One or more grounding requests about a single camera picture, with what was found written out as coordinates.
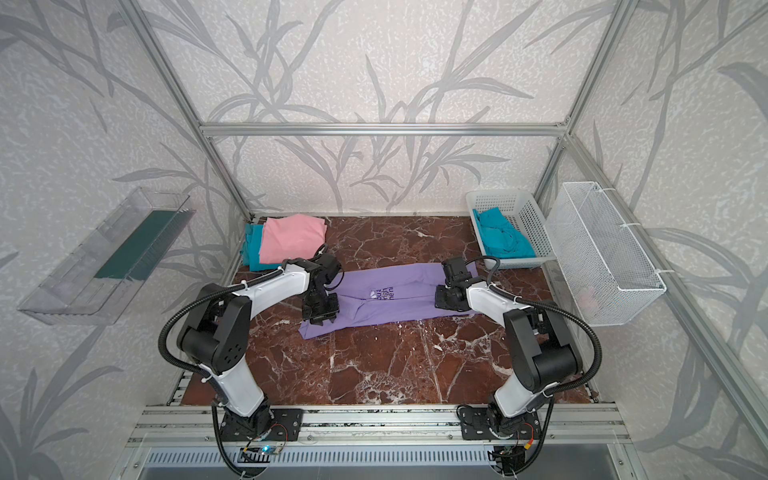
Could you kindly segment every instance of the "white plastic basket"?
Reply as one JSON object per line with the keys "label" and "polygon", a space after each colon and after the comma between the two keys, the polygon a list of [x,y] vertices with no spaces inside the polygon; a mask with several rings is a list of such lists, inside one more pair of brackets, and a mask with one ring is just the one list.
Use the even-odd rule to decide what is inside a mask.
{"label": "white plastic basket", "polygon": [[[483,255],[485,255],[485,245],[480,240],[480,230],[472,211],[477,210],[481,214],[494,207],[498,207],[509,223],[525,235],[536,253],[535,258],[502,259],[499,269],[534,268],[541,266],[547,260],[555,259],[544,229],[544,215],[541,214],[533,195],[522,190],[477,190],[467,194],[469,217],[472,219],[475,237],[478,239],[480,252]],[[490,270],[493,264],[493,260],[486,260],[485,268]]]}
{"label": "white plastic basket", "polygon": [[590,325],[624,325],[667,291],[632,226],[595,182],[563,183],[546,229]]}

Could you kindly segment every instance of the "wallpaper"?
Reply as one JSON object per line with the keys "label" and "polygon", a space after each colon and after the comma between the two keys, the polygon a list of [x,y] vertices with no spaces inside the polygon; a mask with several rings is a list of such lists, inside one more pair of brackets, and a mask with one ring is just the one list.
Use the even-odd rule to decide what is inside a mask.
{"label": "wallpaper", "polygon": [[204,121],[556,122],[613,0],[141,0]]}
{"label": "wallpaper", "polygon": [[[242,220],[134,36],[95,0],[0,1],[0,477],[109,475],[176,369],[157,334],[220,281]],[[48,326],[16,310],[135,188],[196,210],[112,326]]]}
{"label": "wallpaper", "polygon": [[467,214],[469,191],[535,190],[553,146],[552,137],[227,137],[217,147],[257,213]]}
{"label": "wallpaper", "polygon": [[[764,392],[766,14],[765,0],[639,8],[576,127]],[[663,300],[598,333],[611,359],[601,396],[619,404],[651,478],[768,478]]]}

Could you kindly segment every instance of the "pink cloth in mesh basket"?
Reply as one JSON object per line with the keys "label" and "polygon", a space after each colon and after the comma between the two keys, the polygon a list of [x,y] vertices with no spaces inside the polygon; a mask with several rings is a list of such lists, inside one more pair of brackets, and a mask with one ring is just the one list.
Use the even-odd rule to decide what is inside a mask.
{"label": "pink cloth in mesh basket", "polygon": [[328,226],[322,218],[296,214],[267,218],[261,237],[261,263],[280,263],[286,258],[314,257],[326,241]]}

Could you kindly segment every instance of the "folded purple garment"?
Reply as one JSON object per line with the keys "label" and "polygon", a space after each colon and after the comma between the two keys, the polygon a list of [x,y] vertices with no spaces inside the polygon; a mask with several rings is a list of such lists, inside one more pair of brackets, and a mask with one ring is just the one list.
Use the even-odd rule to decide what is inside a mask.
{"label": "folded purple garment", "polygon": [[[478,274],[474,263],[468,269],[473,276]],[[435,307],[435,289],[438,285],[445,285],[445,274],[440,263],[412,263],[346,272],[344,280],[333,291],[339,294],[339,314],[336,320],[332,323],[326,320],[322,325],[301,322],[299,332],[304,339],[311,339],[349,326],[381,325],[476,313],[472,310],[454,312]]]}

